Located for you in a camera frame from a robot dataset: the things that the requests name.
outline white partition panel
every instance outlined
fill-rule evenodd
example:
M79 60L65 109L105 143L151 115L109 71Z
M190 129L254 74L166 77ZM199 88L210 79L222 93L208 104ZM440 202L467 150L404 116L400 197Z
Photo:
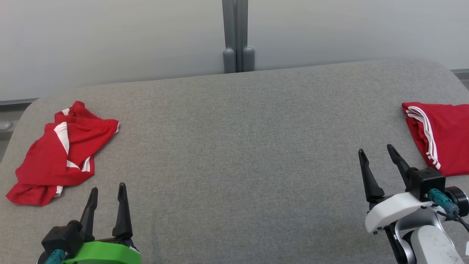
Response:
M0 101L223 73L220 0L4 0Z
M469 1L250 0L255 69L391 57L469 68Z

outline red cloth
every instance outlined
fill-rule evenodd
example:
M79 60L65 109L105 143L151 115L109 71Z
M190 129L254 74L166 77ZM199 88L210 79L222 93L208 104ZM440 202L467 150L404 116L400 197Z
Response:
M469 104L402 104L407 125L429 167L444 176L469 174Z
M94 175L93 155L118 131L119 121L101 119L76 101L45 125L16 169L18 183L6 197L13 203L44 206L63 186L79 185Z

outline white plastic part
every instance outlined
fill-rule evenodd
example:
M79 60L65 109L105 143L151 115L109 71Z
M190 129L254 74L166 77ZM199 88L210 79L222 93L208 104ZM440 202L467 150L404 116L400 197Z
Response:
M430 206L431 201L421 202L411 193L396 194L377 204L366 215L365 226L368 233L378 231L378 227L385 227L404 216L407 216L421 206Z
M437 227L417 228L410 241L417 264L464 264L450 239Z

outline teal connector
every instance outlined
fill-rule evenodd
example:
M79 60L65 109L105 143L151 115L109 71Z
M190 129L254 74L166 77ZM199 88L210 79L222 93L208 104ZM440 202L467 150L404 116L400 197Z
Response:
M446 214L451 218L455 218L459 214L459 208L449 199L444 193L438 189L432 189L428 192L428 199L434 202L436 205L441 206Z
M50 257L47 259L45 264L62 264L62 261L65 260L65 254L63 253L62 250L56 249Z

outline green plastic part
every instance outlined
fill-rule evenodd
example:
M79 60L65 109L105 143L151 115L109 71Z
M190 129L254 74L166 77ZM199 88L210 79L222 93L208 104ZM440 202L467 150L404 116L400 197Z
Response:
M141 264L140 254L124 245L99 241L84 243L75 258L62 264Z

